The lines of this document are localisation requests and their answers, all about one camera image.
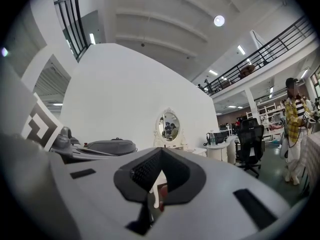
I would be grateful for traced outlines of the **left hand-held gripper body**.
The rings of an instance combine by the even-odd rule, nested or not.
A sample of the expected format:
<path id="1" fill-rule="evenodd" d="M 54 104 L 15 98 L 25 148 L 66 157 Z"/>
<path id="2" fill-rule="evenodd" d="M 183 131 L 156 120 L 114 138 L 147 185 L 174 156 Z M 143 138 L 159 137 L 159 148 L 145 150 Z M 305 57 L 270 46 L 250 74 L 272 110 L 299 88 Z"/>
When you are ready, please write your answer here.
<path id="1" fill-rule="evenodd" d="M 47 152 L 71 157 L 73 149 L 70 128 L 64 126 L 49 111 L 36 93 L 33 95 L 36 98 L 36 104 L 23 127 L 22 137 L 39 144 Z"/>

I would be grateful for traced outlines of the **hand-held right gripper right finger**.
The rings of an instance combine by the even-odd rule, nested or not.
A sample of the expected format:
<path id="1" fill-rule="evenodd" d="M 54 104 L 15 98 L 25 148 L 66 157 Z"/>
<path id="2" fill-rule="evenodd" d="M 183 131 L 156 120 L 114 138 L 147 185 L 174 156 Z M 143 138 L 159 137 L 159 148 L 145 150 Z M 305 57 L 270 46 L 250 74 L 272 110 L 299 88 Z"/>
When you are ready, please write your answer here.
<path id="1" fill-rule="evenodd" d="M 272 188 L 227 162 L 178 150 L 177 154 L 200 165 L 206 173 L 201 192 L 189 203 L 169 205 L 149 231 L 151 240 L 273 240 L 299 213 Z M 234 196 L 250 190 L 276 217 L 258 229 Z"/>

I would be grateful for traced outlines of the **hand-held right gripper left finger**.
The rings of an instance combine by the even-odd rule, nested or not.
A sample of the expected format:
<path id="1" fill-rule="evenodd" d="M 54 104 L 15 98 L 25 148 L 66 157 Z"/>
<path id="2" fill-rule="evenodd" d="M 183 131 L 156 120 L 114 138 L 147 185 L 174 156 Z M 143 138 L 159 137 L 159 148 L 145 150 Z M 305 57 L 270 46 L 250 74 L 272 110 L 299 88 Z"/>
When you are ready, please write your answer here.
<path id="1" fill-rule="evenodd" d="M 50 152 L 53 189 L 60 200 L 50 216 L 50 236 L 55 240 L 163 239 L 160 222 L 144 235 L 127 227 L 138 222 L 143 204 L 126 200 L 114 183 L 120 167 L 155 151 L 147 148 L 121 157 L 73 164 L 64 164 L 59 154 Z"/>

